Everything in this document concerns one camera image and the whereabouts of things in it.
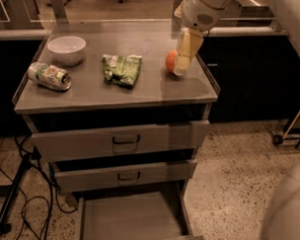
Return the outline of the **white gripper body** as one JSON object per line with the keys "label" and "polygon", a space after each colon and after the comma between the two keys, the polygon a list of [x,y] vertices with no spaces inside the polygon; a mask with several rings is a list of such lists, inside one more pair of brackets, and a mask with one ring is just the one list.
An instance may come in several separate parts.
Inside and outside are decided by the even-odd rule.
{"label": "white gripper body", "polygon": [[175,17],[185,28],[210,31],[232,0],[183,0],[175,9]]}

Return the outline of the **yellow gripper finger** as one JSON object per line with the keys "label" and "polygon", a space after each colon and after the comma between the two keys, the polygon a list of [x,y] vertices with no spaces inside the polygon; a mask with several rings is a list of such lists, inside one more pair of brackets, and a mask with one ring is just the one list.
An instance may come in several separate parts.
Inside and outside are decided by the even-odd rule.
{"label": "yellow gripper finger", "polygon": [[203,32],[190,28],[181,28],[176,57],[174,74],[182,76],[188,71],[191,62],[203,44]]}

